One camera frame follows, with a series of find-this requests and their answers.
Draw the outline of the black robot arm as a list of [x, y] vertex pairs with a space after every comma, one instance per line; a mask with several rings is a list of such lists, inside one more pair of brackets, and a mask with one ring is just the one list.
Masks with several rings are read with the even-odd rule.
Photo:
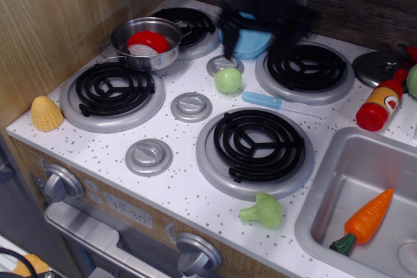
[[284, 59], [311, 31], [320, 14], [296, 0], [223, 0], [218, 27], [223, 33], [224, 57], [230, 59], [241, 29], [271, 33], [272, 49]]

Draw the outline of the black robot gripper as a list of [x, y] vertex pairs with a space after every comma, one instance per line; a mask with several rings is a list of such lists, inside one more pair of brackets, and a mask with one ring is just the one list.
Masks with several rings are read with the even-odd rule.
[[305, 36], [321, 15], [296, 0], [228, 0], [222, 3], [218, 25], [223, 33], [223, 56], [230, 59], [240, 29], [266, 31], [276, 37]]

